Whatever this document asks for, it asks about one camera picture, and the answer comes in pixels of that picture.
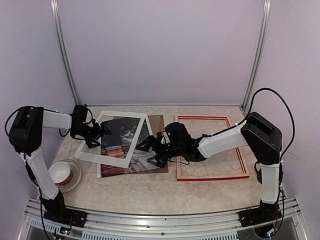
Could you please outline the cat photo print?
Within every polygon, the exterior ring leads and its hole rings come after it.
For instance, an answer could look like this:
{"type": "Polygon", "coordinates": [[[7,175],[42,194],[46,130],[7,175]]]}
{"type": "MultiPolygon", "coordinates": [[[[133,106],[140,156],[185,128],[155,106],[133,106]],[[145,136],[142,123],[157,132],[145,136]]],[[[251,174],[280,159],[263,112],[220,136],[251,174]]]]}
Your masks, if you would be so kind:
{"type": "MultiPolygon", "coordinates": [[[[108,128],[111,130],[112,134],[104,135],[101,138],[100,154],[103,156],[115,157],[117,159],[125,159],[129,153],[140,119],[132,117],[114,117],[107,122],[108,128]]],[[[144,152],[134,149],[128,168],[123,169],[128,169],[131,172],[156,169],[157,167],[155,165],[147,162],[147,158],[152,156],[155,156],[155,153],[152,151],[144,152]]],[[[108,167],[116,166],[101,163],[97,164],[98,179],[109,177],[108,167]]]]}

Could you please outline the white mat board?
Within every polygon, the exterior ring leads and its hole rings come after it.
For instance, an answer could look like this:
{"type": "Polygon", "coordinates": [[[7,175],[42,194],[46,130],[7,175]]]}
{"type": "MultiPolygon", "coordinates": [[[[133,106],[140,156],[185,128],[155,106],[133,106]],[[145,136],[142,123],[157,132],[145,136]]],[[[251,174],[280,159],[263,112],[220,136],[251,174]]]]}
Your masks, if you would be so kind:
{"type": "Polygon", "coordinates": [[[150,150],[136,149],[152,134],[147,114],[104,110],[97,121],[106,124],[111,133],[103,134],[97,147],[89,149],[82,143],[74,154],[77,160],[126,169],[131,161],[145,160],[154,155],[150,150]]]}

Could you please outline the red wooden picture frame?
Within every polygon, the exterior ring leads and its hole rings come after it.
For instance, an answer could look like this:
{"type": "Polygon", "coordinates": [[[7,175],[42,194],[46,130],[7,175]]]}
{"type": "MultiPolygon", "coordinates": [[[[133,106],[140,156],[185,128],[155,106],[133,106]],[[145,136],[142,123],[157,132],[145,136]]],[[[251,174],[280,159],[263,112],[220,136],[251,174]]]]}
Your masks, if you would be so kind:
{"type": "Polygon", "coordinates": [[[231,121],[226,116],[176,115],[175,120],[182,123],[192,138],[207,134],[200,141],[200,153],[206,160],[183,165],[182,157],[176,165],[178,181],[223,181],[240,180],[250,177],[245,157],[240,147],[247,146],[241,134],[245,123],[235,123],[232,129],[231,121]]]}

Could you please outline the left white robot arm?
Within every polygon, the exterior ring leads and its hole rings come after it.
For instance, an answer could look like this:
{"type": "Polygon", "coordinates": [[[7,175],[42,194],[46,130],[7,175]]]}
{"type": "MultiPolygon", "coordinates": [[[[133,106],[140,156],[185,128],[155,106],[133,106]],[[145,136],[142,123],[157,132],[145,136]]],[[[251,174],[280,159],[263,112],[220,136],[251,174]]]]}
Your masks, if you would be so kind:
{"type": "Polygon", "coordinates": [[[62,192],[50,177],[41,145],[43,129],[67,130],[76,140],[82,140],[90,148],[100,146],[99,138],[110,135],[106,123],[95,119],[86,121],[89,109],[75,105],[71,114],[59,113],[40,106],[22,106],[15,110],[10,129],[5,129],[10,144],[24,161],[30,180],[39,192],[42,218],[70,227],[83,228],[87,212],[67,208],[62,192]]]}

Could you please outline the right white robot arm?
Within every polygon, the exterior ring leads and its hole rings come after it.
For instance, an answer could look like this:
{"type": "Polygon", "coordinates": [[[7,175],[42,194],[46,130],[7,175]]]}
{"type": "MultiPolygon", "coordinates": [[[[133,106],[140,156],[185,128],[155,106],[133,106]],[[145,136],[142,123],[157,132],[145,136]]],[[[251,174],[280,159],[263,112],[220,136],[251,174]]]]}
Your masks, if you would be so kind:
{"type": "Polygon", "coordinates": [[[150,135],[136,146],[139,151],[155,152],[156,165],[182,157],[198,163],[222,152],[247,147],[260,165],[262,194],[259,206],[239,212],[242,227],[275,221],[283,215],[279,207],[282,184],[282,133],[257,112],[217,133],[192,138],[183,123],[172,122],[156,136],[150,135]]]}

